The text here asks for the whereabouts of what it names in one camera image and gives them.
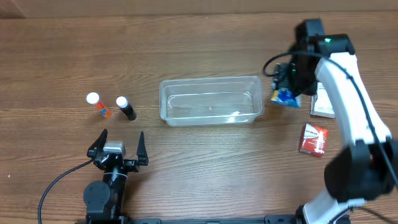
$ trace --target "orange bottle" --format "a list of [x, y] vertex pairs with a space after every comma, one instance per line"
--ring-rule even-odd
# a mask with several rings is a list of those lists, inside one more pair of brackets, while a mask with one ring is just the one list
[[112, 113], [107, 106], [100, 100], [100, 96], [97, 93], [89, 93], [86, 97], [87, 103], [94, 105], [95, 108], [99, 110], [99, 112], [105, 117], [112, 117]]

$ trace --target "small bottle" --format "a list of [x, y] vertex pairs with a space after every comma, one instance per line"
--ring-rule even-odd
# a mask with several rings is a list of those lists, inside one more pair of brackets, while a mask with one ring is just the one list
[[119, 106], [120, 110], [127, 116], [127, 118], [130, 121], [134, 121], [137, 118], [136, 112], [134, 112], [131, 105], [127, 101], [126, 97], [119, 96], [116, 99], [116, 104]]
[[111, 111], [104, 103], [100, 100], [100, 96], [97, 93], [89, 93], [86, 97], [87, 103], [94, 105], [95, 108], [99, 110], [99, 112], [105, 117], [110, 118], [112, 116]]

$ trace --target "wooden tabletop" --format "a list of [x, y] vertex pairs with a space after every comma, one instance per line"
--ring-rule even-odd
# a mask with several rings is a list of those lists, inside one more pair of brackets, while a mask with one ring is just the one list
[[[324, 187], [324, 167], [341, 149], [334, 119], [270, 105], [251, 124], [172, 128], [159, 116], [166, 79], [258, 75], [294, 41], [303, 19], [347, 33], [377, 112], [398, 133], [398, 14], [323, 12], [0, 20], [0, 223], [37, 223], [46, 187], [88, 160], [104, 128], [135, 158], [144, 131], [149, 167], [129, 174], [124, 211], [134, 218], [233, 218], [294, 213]], [[265, 99], [271, 80], [261, 77]], [[105, 119], [85, 101], [98, 92]], [[138, 118], [115, 106], [127, 96]], [[298, 152], [306, 122], [329, 130], [325, 155]], [[94, 165], [62, 179], [45, 199], [45, 223], [83, 220], [82, 194], [103, 173]], [[366, 206], [398, 219], [396, 190]], [[355, 223], [378, 222], [355, 212]]]

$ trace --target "red box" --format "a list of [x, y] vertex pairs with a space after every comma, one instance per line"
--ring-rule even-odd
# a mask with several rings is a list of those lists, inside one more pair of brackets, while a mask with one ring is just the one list
[[325, 153], [327, 138], [327, 129], [307, 123], [303, 127], [299, 151], [321, 157]]

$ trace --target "white bottle cap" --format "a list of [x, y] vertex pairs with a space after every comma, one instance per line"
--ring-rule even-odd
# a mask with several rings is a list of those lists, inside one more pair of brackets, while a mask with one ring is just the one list
[[96, 103], [99, 102], [99, 100], [100, 100], [100, 96], [97, 93], [94, 93], [94, 92], [89, 93], [86, 96], [86, 101], [89, 104], [96, 104]]
[[116, 99], [116, 104], [117, 104], [120, 108], [125, 108], [125, 107], [129, 104], [129, 102], [127, 102], [126, 97], [124, 97], [124, 96], [119, 96], [119, 97]]

